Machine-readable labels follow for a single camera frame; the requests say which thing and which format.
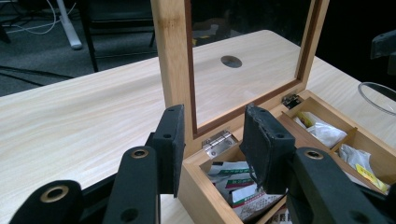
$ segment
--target yellow item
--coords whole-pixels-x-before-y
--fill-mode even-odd
[[[364,178],[370,180],[377,188],[379,188],[382,192],[386,193],[388,191],[388,186],[384,184],[381,180],[377,179],[375,175],[373,175],[370,171],[364,169],[364,167],[356,164],[356,170],[359,174],[364,176]]]
[[[306,113],[298,112],[297,117],[305,125],[306,128],[309,128],[315,124],[315,121],[309,118]]]

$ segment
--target glass panel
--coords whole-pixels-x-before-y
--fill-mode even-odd
[[[309,5],[191,1],[198,126],[295,79]]]

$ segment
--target wooden lid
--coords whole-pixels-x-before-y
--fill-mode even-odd
[[[185,157],[215,133],[241,128],[245,105],[271,109],[285,95],[305,89],[328,4],[312,0],[306,10],[285,6],[287,13],[306,13],[301,41],[285,38],[285,29],[294,32],[295,24],[282,23],[281,29],[243,35],[231,27],[236,37],[192,48],[191,1],[151,1],[165,104],[185,106]]]

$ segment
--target white cable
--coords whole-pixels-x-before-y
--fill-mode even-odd
[[[61,20],[57,20],[57,21],[56,21],[55,9],[53,9],[52,4],[50,3],[49,0],[47,0],[47,2],[49,3],[49,6],[50,6],[50,8],[51,8],[51,10],[52,10],[54,22],[49,23],[49,24],[44,24],[44,25],[35,26],[35,27],[30,27],[30,28],[24,28],[24,27],[21,27],[21,26],[19,26],[19,25],[11,25],[11,27],[18,27],[18,28],[21,28],[21,29],[20,29],[20,30],[16,30],[16,31],[9,31],[9,32],[7,32],[7,34],[26,31],[26,32],[29,32],[29,33],[35,34],[35,35],[44,35],[44,34],[48,33],[49,31],[51,31],[51,30],[53,29],[53,27],[55,26],[55,24],[58,23],[58,22],[61,21]],[[76,3],[70,8],[70,10],[69,10],[69,12],[67,13],[67,15],[69,15],[69,14],[73,11],[73,9],[74,9],[75,6],[76,6]],[[49,26],[49,25],[51,25],[51,27],[48,29],[48,31],[45,31],[45,32],[42,32],[42,33],[37,33],[37,32],[30,31],[30,30],[33,30],[33,29],[37,29],[37,28],[41,28],[41,27],[45,27],[45,26]]]

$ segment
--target brass grommet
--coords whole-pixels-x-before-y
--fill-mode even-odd
[[[314,150],[307,150],[304,154],[306,157],[311,158],[313,160],[321,160],[324,158],[322,154]]]
[[[47,189],[40,197],[43,203],[54,203],[61,200],[69,192],[69,187],[66,185],[59,185]]]
[[[146,149],[139,148],[131,153],[131,157],[135,159],[142,159],[147,157],[149,152]]]

